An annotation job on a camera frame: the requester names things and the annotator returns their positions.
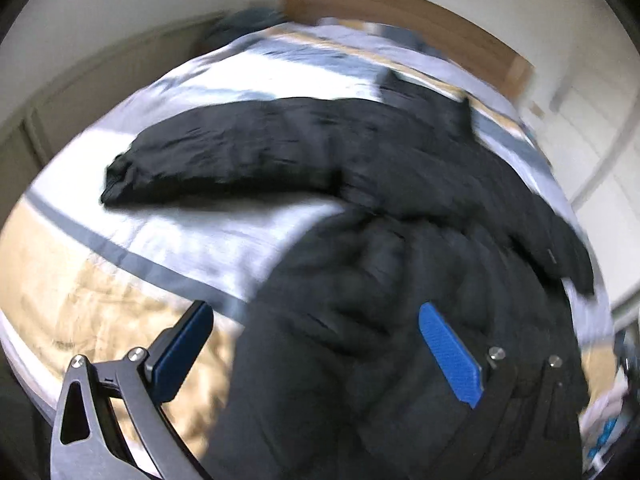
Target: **black jacket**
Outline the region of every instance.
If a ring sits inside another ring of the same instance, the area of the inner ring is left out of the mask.
[[[429,478],[472,411],[418,330],[430,301],[522,370],[474,474],[522,450],[536,377],[556,354],[562,391],[545,431],[569,441],[579,478],[576,414],[588,391],[561,278],[593,293],[586,248],[476,141],[468,102],[392,75],[381,94],[393,106],[197,108],[145,130],[108,167],[106,205],[285,190],[348,205],[303,236],[248,305],[204,465],[219,480]]]

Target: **black metal bracket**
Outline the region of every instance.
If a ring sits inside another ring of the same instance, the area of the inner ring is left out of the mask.
[[[132,348],[119,361],[97,364],[83,355],[73,357],[53,425],[51,479],[155,478],[130,453],[111,405],[116,397],[124,400],[163,479],[210,480],[160,405],[175,397],[212,328],[212,308],[197,301],[149,350]]]

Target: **wooden headboard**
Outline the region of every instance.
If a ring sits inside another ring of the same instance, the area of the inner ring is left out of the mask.
[[[418,32],[449,59],[515,102],[533,74],[529,61],[469,20],[427,0],[284,0],[286,15],[315,24],[331,16],[386,23]]]

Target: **floor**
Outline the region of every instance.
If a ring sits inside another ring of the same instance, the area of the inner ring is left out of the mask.
[[[536,133],[570,199],[607,151],[640,91],[640,56],[610,11],[601,12],[598,26],[577,47],[558,113]],[[615,304],[640,285],[640,128],[577,215]]]
[[[0,348],[0,478],[47,480],[51,429],[11,374]]]

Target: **bed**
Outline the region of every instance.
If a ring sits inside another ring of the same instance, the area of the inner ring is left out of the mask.
[[[225,403],[246,302],[289,246],[341,210],[335,200],[306,194],[104,209],[104,168],[140,131],[189,108],[289,96],[378,100],[376,78],[392,69],[451,99],[468,96],[481,142],[581,233],[514,107],[534,72],[522,56],[426,0],[283,0],[283,9],[292,22],[192,59],[121,102],[76,136],[15,206],[0,236],[0,340],[48,418],[73,355],[120,358],[173,325],[191,301],[204,300],[219,306],[214,330],[164,406],[200,456]],[[441,55],[387,39],[380,23],[413,31]],[[596,296],[581,297],[570,282],[565,289],[595,402],[611,390],[616,361],[593,261]],[[139,465],[153,472],[124,406],[114,408]]]

